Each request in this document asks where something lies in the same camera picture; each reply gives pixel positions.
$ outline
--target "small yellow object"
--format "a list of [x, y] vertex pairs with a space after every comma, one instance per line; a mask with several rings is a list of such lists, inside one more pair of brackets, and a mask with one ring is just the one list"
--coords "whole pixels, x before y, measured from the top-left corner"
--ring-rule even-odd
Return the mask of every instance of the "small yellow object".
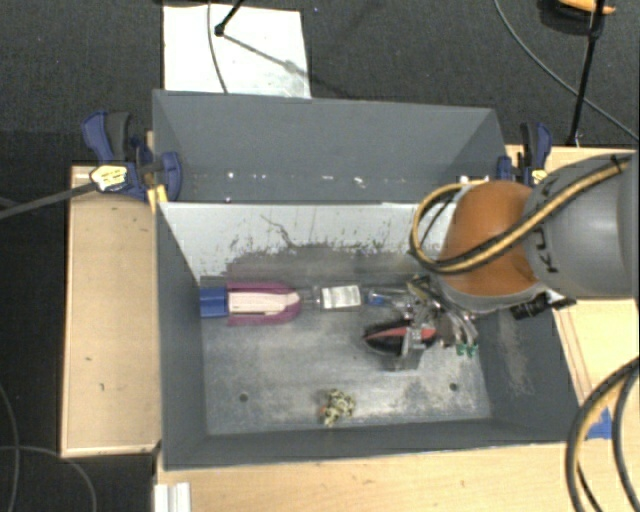
[[549, 173], [547, 171], [545, 171], [544, 169], [535, 169], [531, 173], [531, 176], [533, 177], [533, 182], [537, 185], [543, 179], [545, 179], [547, 176], [549, 176]]
[[324, 409], [324, 424], [333, 427], [342, 416], [353, 416], [356, 401], [346, 393], [333, 389], [327, 397], [329, 405]]

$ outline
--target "green object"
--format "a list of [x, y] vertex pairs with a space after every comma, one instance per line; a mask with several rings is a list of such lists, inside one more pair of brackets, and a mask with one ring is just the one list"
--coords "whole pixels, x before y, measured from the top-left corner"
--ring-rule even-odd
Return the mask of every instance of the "green object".
[[467, 355], [469, 357], [473, 357], [476, 352], [478, 352], [478, 345], [474, 343], [473, 345], [467, 346]]
[[475, 343], [473, 345], [467, 345], [466, 343], [459, 343], [456, 345], [456, 354], [459, 356], [464, 356], [465, 354], [468, 357], [473, 357], [478, 351], [478, 345]]

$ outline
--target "black cable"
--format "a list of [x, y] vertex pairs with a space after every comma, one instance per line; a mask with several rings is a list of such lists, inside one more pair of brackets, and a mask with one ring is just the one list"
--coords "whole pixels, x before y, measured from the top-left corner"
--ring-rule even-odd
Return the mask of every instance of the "black cable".
[[60, 201], [66, 201], [67, 199], [81, 196], [82, 194], [86, 194], [87, 192], [94, 192], [95, 190], [96, 186], [94, 183], [86, 183], [85, 185], [80, 185], [79, 187], [74, 187], [70, 190], [63, 190], [62, 192], [58, 192], [57, 194], [52, 194], [47, 197], [36, 199], [35, 201], [21, 203], [17, 206], [7, 208], [6, 210], [0, 210], [0, 220], [6, 219], [8, 217], [13, 217], [14, 215], [18, 215], [20, 213], [36, 210], [37, 208], [42, 208], [43, 206], [59, 203]]
[[[574, 96], [577, 97], [578, 96], [578, 91], [576, 89], [574, 89], [573, 87], [571, 87], [562, 78], [560, 78], [552, 69], [550, 69], [544, 62], [542, 62], [540, 60], [540, 58], [538, 56], [536, 56], [536, 54], [533, 53], [531, 51], [531, 49], [524, 43], [524, 41], [516, 33], [515, 29], [513, 28], [513, 25], [511, 25], [511, 23], [509, 23], [509, 20], [507, 19], [506, 15], [502, 11], [502, 8], [500, 7], [500, 3], [498, 2], [498, 0], [493, 0], [493, 3], [495, 5], [496, 11], [498, 12], [498, 16], [502, 20], [502, 23], [507, 28], [507, 30], [509, 31], [509, 33], [511, 34], [513, 39], [516, 41], [516, 43], [518, 43], [518, 45], [520, 45], [520, 47], [531, 58], [531, 60], [533, 60], [533, 62], [535, 62], [538, 66], [540, 66], [540, 68], [542, 68], [542, 70], [545, 73], [547, 73], [551, 78], [553, 78], [556, 82], [558, 82], [562, 87], [564, 87], [569, 92], [571, 92]], [[594, 104], [591, 100], [589, 100], [587, 98], [584, 98], [584, 103], [589, 105], [593, 110], [595, 110], [600, 115], [604, 116], [609, 121], [611, 121], [613, 124], [615, 124], [618, 128], [620, 128], [627, 135], [629, 135], [633, 140], [635, 140], [636, 142], [640, 142], [640, 138], [638, 138], [638, 134], [636, 134], [633, 131], [631, 131], [631, 128], [628, 128], [627, 126], [623, 125], [620, 121], [618, 121], [615, 117], [613, 117], [611, 114], [606, 112], [604, 109], [600, 108], [598, 105]]]
[[9, 506], [7, 512], [13, 512], [16, 506], [16, 497], [18, 496], [18, 480], [20, 478], [20, 436], [18, 435], [18, 424], [16, 422], [16, 416], [13, 414], [13, 408], [11, 402], [7, 396], [6, 391], [2, 384], [0, 384], [0, 397], [4, 402], [7, 415], [9, 416], [9, 423], [11, 425], [11, 436], [13, 437], [13, 449], [15, 450], [15, 458], [13, 464], [13, 481], [11, 483], [11, 497], [9, 498]]
[[589, 419], [589, 416], [593, 414], [593, 411], [601, 405], [604, 400], [606, 400], [607, 395], [614, 388], [619, 387], [625, 379], [628, 379], [629, 375], [636, 371], [638, 366], [638, 358], [636, 357], [629, 363], [625, 364], [622, 368], [613, 372], [596, 387], [576, 414], [567, 439], [565, 477], [567, 480], [569, 496], [571, 497], [571, 503], [577, 512], [586, 512], [582, 505], [582, 500], [580, 499], [580, 493], [578, 492], [576, 474], [578, 473], [578, 447], [584, 442], [584, 428], [587, 426], [587, 420]]
[[[500, 256], [502, 256], [503, 254], [505, 254], [506, 252], [510, 251], [517, 243], [519, 243], [525, 236], [527, 236], [533, 229], [535, 229], [538, 225], [540, 225], [541, 223], [543, 223], [546, 219], [546, 217], [543, 217], [541, 219], [539, 219], [536, 222], [533, 222], [533, 218], [538, 216], [540, 211], [542, 211], [544, 208], [547, 207], [547, 205], [551, 204], [553, 201], [555, 201], [557, 198], [562, 197], [563, 194], [565, 194], [565, 192], [567, 192], [568, 190], [572, 189], [573, 187], [575, 187], [576, 185], [582, 186], [584, 184], [584, 187], [581, 188], [580, 190], [578, 190], [577, 192], [573, 192], [571, 197], [569, 197], [568, 199], [566, 199], [560, 206], [558, 206], [556, 208], [556, 211], [565, 207], [567, 204], [569, 204], [571, 201], [573, 201], [576, 197], [580, 196], [581, 194], [583, 194], [584, 192], [586, 192], [587, 190], [589, 190], [590, 188], [592, 188], [593, 186], [596, 186], [598, 183], [601, 183], [602, 181], [606, 181], [607, 179], [610, 179], [614, 176], [618, 176], [621, 172], [623, 172], [623, 169], [621, 167], [621, 164], [623, 165], [628, 165], [628, 163], [630, 162], [630, 158], [625, 158], [623, 160], [618, 160], [618, 159], [612, 159], [613, 161], [613, 165], [615, 165], [617, 172], [615, 174], [613, 174], [613, 166], [603, 166], [600, 167], [588, 174], [585, 174], [584, 176], [581, 176], [579, 178], [577, 178], [576, 180], [572, 181], [571, 183], [567, 184], [566, 186], [564, 186], [562, 189], [556, 191], [553, 193], [553, 195], [550, 195], [548, 197], [545, 198], [545, 201], [539, 205], [536, 206], [536, 208], [534, 208], [533, 210], [531, 210], [529, 213], [527, 213], [525, 216], [523, 216], [519, 221], [517, 221], [516, 223], [514, 223], [511, 227], [509, 227], [507, 230], [503, 231], [502, 233], [486, 240], [485, 242], [469, 249], [468, 251], [458, 255], [458, 256], [454, 256], [452, 258], [448, 258], [446, 260], [439, 260], [439, 261], [426, 261], [425, 260], [425, 256], [424, 254], [420, 254], [418, 253], [418, 257], [420, 259], [420, 263], [429, 271], [434, 272], [434, 273], [438, 273], [438, 274], [460, 274], [460, 273], [464, 273], [464, 272], [469, 272], [471, 270], [474, 270], [476, 268], [479, 268], [483, 265], [486, 265], [488, 263], [491, 263], [492, 261], [494, 261], [495, 259], [499, 258]], [[593, 181], [592, 178], [597, 178], [598, 181], [596, 181], [595, 183], [591, 183], [589, 184], [590, 181]], [[447, 197], [447, 194], [449, 194], [449, 191], [443, 191], [442, 194], [439, 197], [433, 197], [430, 201], [436, 201], [436, 200], [441, 200], [442, 197]], [[529, 227], [527, 227], [526, 229], [524, 229], [525, 225], [530, 224], [531, 222], [533, 222], [533, 224], [531, 224]], [[413, 238], [414, 232], [415, 232], [415, 220], [414, 220], [414, 227], [412, 227], [412, 240], [417, 240], [417, 235], [415, 238]], [[498, 244], [502, 243], [504, 244], [505, 240], [508, 240], [509, 243], [508, 245], [505, 245], [505, 247], [503, 247], [500, 250], [495, 250], [494, 248], [496, 246], [498, 246]], [[418, 250], [420, 249], [419, 247], [415, 246], [414, 243], [414, 250]], [[475, 263], [470, 263], [468, 265], [465, 265], [464, 268], [459, 268], [456, 270], [451, 270], [451, 269], [443, 269], [443, 267], [450, 267], [453, 265], [458, 265], [468, 262], [470, 261], [472, 258], [475, 257], [479, 257], [479, 255], [482, 256], [482, 258], [478, 261], [476, 261]]]
[[622, 415], [624, 414], [624, 408], [627, 403], [627, 399], [631, 394], [633, 385], [638, 380], [639, 368], [636, 367], [634, 372], [627, 378], [627, 382], [624, 383], [624, 387], [620, 391], [618, 397], [618, 403], [616, 404], [616, 410], [613, 415], [613, 423], [611, 426], [611, 435], [613, 438], [613, 454], [616, 461], [616, 467], [618, 469], [618, 476], [624, 489], [627, 499], [635, 511], [640, 511], [640, 501], [638, 495], [633, 488], [631, 479], [629, 478], [629, 471], [624, 460], [624, 453], [622, 451]]
[[602, 510], [602, 507], [600, 506], [600, 503], [598, 503], [598, 500], [593, 495], [591, 487], [589, 487], [589, 484], [587, 483], [587, 479], [584, 476], [584, 472], [582, 471], [582, 466], [580, 466], [580, 464], [578, 464], [578, 478], [580, 479], [580, 485], [582, 485], [584, 493], [587, 495], [587, 499], [589, 500], [589, 503], [591, 503], [593, 509], [596, 512], [604, 512]]
[[427, 226], [427, 229], [425, 229], [424, 234], [422, 235], [422, 240], [420, 240], [420, 247], [422, 247], [422, 244], [424, 244], [424, 241], [427, 239], [427, 236], [429, 235], [429, 232], [431, 231], [431, 228], [433, 228], [433, 225], [436, 223], [438, 218], [440, 218], [440, 215], [442, 215], [442, 212], [444, 212], [445, 209], [447, 208], [447, 206], [449, 206], [451, 204], [451, 201], [453, 201], [454, 197], [455, 197], [455, 193], [452, 193], [449, 197], [447, 197], [447, 199], [445, 200], [445, 202], [442, 205], [442, 207], [436, 212], [436, 214], [433, 216], [433, 218], [429, 221], [429, 225]]
[[227, 85], [224, 83], [224, 79], [222, 78], [222, 72], [220, 71], [220, 65], [218, 64], [216, 52], [213, 48], [213, 36], [211, 35], [211, 0], [207, 1], [207, 37], [209, 38], [209, 51], [211, 52], [211, 60], [213, 61], [213, 67], [215, 68], [216, 75], [218, 76], [218, 80], [220, 81], [222, 92], [223, 94], [229, 94]]
[[91, 497], [91, 510], [92, 512], [98, 511], [98, 498], [96, 496], [96, 490], [91, 482], [91, 478], [89, 475], [82, 469], [80, 465], [73, 462], [69, 459], [62, 459], [60, 456], [54, 452], [53, 450], [49, 450], [48, 448], [40, 448], [38, 446], [27, 446], [20, 444], [20, 436], [18, 434], [18, 424], [16, 422], [16, 416], [13, 412], [13, 408], [11, 407], [11, 402], [9, 401], [9, 397], [4, 390], [4, 387], [0, 383], [0, 398], [4, 402], [4, 406], [7, 410], [7, 415], [9, 416], [9, 423], [11, 424], [11, 432], [13, 436], [13, 445], [11, 446], [0, 446], [0, 452], [14, 450], [16, 452], [15, 456], [15, 464], [13, 469], [13, 481], [11, 486], [11, 498], [9, 499], [9, 505], [7, 507], [7, 512], [13, 512], [16, 505], [16, 497], [18, 495], [18, 482], [20, 479], [20, 452], [32, 452], [32, 453], [41, 453], [43, 455], [48, 455], [50, 457], [55, 458], [56, 460], [62, 461], [65, 464], [69, 464], [84, 480], [87, 485], [87, 489], [89, 490], [89, 495]]

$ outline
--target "wooden board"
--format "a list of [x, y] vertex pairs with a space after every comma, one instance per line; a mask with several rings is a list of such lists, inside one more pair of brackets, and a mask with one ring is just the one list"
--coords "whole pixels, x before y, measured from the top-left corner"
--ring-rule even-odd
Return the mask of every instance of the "wooden board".
[[[73, 186], [88, 171], [72, 169]], [[71, 202], [63, 456], [148, 452], [160, 439], [151, 236], [141, 202], [97, 192]]]

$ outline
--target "blue clamp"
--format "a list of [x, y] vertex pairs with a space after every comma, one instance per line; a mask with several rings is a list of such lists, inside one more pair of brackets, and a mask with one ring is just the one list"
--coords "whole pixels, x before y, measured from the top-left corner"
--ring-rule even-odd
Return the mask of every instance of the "blue clamp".
[[114, 173], [118, 174], [118, 182], [113, 185], [104, 185], [103, 180], [101, 186], [97, 187], [98, 190], [124, 194], [139, 201], [146, 201], [148, 186], [144, 183], [143, 176], [154, 172], [164, 175], [162, 181], [167, 189], [167, 197], [170, 201], [175, 201], [182, 186], [182, 167], [177, 153], [163, 153], [161, 166], [153, 163], [153, 153], [141, 139], [127, 138], [129, 119], [128, 112], [109, 114], [99, 110], [82, 122], [84, 142], [96, 154], [100, 165], [117, 164], [120, 171], [120, 174], [116, 171], [111, 174], [103, 172], [102, 174], [111, 178], [112, 181]]

